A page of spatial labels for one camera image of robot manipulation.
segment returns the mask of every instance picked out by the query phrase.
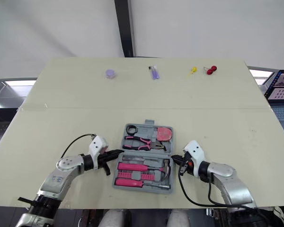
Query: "computer screen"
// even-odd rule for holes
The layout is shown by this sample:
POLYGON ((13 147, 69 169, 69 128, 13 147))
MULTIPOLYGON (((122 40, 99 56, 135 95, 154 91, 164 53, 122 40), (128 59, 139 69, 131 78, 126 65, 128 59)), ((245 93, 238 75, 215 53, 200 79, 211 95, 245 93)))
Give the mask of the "computer screen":
POLYGON ((280 70, 265 92, 265 97, 269 103, 284 104, 284 70, 280 70))

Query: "screwdriver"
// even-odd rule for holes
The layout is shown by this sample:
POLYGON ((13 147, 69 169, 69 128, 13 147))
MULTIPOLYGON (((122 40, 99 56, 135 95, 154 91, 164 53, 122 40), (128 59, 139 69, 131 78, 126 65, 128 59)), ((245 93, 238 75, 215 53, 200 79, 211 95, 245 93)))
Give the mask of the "screwdriver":
POLYGON ((129 179, 120 179, 120 178, 116 179, 115 185, 127 186, 127 187, 138 187, 138 188, 142 188, 143 185, 147 185, 147 186, 155 186, 158 188, 170 189, 170 185, 151 184, 151 183, 144 183, 143 181, 135 181, 135 180, 129 180, 129 179))

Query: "beige tabletop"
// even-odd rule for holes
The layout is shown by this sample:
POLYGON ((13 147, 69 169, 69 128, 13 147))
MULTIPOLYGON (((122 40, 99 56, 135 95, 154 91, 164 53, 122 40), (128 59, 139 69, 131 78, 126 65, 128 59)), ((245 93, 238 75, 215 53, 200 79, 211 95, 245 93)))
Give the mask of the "beige tabletop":
MULTIPOLYGON (((44 69, 0 142, 0 205, 27 206, 68 144, 84 133, 106 138, 120 148, 127 123, 155 120, 174 128, 174 154, 191 140, 208 161, 237 169, 258 206, 284 205, 284 131, 245 63, 214 59, 52 60, 44 69), (152 80, 148 66, 160 79, 152 80), (218 70, 206 75, 203 66, 218 70), (191 68, 198 71, 187 76, 191 68), (114 69, 115 79, 104 77, 114 69)), ((76 142, 68 155, 87 153, 90 139, 76 142)), ((172 194, 112 188, 103 169, 78 176, 61 208, 197 208, 184 197, 174 172, 172 194)), ((191 175, 188 195, 207 201, 207 185, 191 175)), ((218 190, 213 198, 222 201, 218 190)))

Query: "red cherry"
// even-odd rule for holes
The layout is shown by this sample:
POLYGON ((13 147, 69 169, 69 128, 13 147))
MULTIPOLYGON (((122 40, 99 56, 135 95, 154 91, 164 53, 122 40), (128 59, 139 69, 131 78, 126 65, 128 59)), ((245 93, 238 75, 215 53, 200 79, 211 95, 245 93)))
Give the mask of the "red cherry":
POLYGON ((217 70, 217 67, 215 65, 213 65, 211 68, 210 68, 212 71, 216 71, 217 70))
POLYGON ((208 75, 210 75, 210 74, 213 73, 213 70, 212 70, 212 69, 209 69, 206 73, 207 73, 208 75))

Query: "gray tool case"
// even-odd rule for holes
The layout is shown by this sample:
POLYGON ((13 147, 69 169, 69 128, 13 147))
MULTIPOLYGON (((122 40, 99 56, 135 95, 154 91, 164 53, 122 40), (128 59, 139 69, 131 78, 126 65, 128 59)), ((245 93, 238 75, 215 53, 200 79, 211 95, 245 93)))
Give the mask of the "gray tool case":
POLYGON ((172 193, 174 188, 173 184, 174 162, 170 156, 174 148, 173 140, 174 140, 174 132, 172 127, 154 125, 154 120, 145 120, 145 124, 127 124, 125 126, 124 136, 121 145, 122 149, 124 150, 124 153, 121 153, 117 159, 116 170, 113 179, 113 187, 117 189, 134 190, 141 192, 154 192, 154 193, 166 193, 166 194, 172 193), (145 145, 141 141, 125 139, 125 137, 132 136, 132 133, 135 132, 135 129, 131 129, 132 131, 129 131, 131 135, 127 133, 126 129, 129 125, 133 125, 136 127, 137 132, 134 134, 135 137, 149 139, 151 140, 151 142, 158 142, 157 141, 158 128, 167 128, 170 129, 172 132, 171 139, 169 141, 159 142, 162 145, 164 145, 165 148, 160 148, 160 149, 151 148, 150 150, 126 149, 124 145, 129 147, 141 147, 145 145), (166 170, 166 168, 161 170, 148 169, 146 171, 144 171, 143 169, 140 171, 136 170, 133 171, 127 169, 121 170, 120 168, 124 167, 122 163, 141 164, 144 165, 144 168, 146 168, 145 166, 161 168, 166 165, 169 166, 169 175, 166 175, 166 173, 163 172, 164 170, 166 170), (138 183, 139 185, 120 186, 120 184, 124 185, 124 182, 128 182, 128 180, 130 180, 131 183, 133 183, 132 180, 135 180, 135 183, 138 183))

